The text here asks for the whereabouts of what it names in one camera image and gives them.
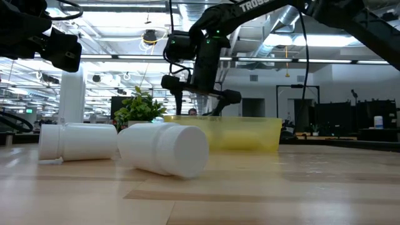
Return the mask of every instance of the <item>light fixture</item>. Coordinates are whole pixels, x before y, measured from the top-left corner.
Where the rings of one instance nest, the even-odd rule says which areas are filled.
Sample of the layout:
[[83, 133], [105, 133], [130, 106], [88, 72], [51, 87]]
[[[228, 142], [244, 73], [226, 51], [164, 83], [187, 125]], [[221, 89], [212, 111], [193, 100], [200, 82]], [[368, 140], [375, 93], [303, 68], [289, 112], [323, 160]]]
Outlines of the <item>light fixture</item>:
[[121, 8], [165, 8], [165, 5], [162, 4], [79, 4], [82, 7], [121, 7]]
[[[299, 59], [299, 63], [306, 63], [307, 59]], [[347, 64], [351, 63], [351, 60], [340, 60], [340, 59], [310, 59], [310, 63], [329, 63], [329, 64]]]
[[292, 59], [240, 57], [240, 58], [238, 58], [238, 61], [290, 63], [292, 61]]
[[372, 64], [372, 65], [389, 65], [386, 61], [359, 60], [357, 64]]
[[220, 61], [232, 61], [232, 57], [220, 57]]
[[164, 60], [162, 56], [118, 56], [119, 59], [156, 59], [156, 60]]
[[81, 59], [111, 59], [111, 55], [81, 55]]
[[3, 106], [6, 109], [25, 109], [25, 106]]
[[[307, 35], [308, 46], [314, 47], [344, 47], [354, 41], [357, 41], [354, 37], [346, 37], [341, 35]], [[306, 40], [303, 35], [294, 38], [293, 45], [305, 46]]]
[[287, 35], [270, 34], [263, 42], [267, 46], [290, 46], [293, 44], [292, 37]]
[[10, 87], [9, 89], [10, 89], [10, 91], [11, 91], [12, 93], [15, 93], [15, 94], [28, 95], [28, 92], [27, 92], [27, 91], [22, 90], [22, 89], [19, 89], [19, 88]]

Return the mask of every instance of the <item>white plastic bottle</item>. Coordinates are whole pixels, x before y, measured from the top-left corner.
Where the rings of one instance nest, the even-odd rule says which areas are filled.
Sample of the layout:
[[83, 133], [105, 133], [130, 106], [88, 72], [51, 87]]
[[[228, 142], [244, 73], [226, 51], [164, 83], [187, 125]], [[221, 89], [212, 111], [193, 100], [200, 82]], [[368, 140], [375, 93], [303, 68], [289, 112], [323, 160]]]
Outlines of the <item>white plastic bottle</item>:
[[375, 129], [383, 129], [383, 117], [382, 116], [374, 116], [374, 128]]
[[43, 124], [39, 160], [110, 159], [117, 151], [117, 130], [108, 124]]
[[196, 126], [135, 124], [118, 134], [117, 144], [126, 165], [162, 175], [193, 178], [208, 161], [206, 135]]

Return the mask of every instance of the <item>person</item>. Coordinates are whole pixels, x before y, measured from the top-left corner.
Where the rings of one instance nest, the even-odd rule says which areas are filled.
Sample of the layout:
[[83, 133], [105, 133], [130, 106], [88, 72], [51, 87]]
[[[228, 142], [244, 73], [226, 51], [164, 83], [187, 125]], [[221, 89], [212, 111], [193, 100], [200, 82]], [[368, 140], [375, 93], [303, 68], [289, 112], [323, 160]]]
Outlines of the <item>person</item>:
[[194, 108], [189, 109], [189, 112], [187, 112], [189, 114], [189, 116], [197, 116], [198, 115], [198, 111]]

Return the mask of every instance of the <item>yellow plastic bowl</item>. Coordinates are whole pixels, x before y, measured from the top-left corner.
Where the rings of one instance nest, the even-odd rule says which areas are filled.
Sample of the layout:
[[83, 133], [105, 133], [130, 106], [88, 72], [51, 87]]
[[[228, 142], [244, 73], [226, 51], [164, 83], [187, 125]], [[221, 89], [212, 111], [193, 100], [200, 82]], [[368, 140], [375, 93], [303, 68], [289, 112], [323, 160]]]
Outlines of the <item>yellow plastic bowl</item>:
[[276, 152], [282, 120], [265, 117], [165, 116], [167, 123], [197, 126], [212, 151]]

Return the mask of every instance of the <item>white column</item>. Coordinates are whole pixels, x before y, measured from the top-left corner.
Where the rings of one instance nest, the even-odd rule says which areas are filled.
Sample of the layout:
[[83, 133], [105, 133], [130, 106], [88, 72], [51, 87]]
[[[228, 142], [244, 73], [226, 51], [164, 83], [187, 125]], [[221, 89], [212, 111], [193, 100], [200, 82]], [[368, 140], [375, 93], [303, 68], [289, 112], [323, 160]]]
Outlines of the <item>white column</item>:
[[35, 123], [36, 120], [36, 113], [37, 113], [37, 107], [27, 107], [25, 111], [25, 120], [30, 122], [32, 126]]
[[78, 72], [62, 72], [58, 124], [83, 123], [86, 91], [86, 73], [82, 66]]

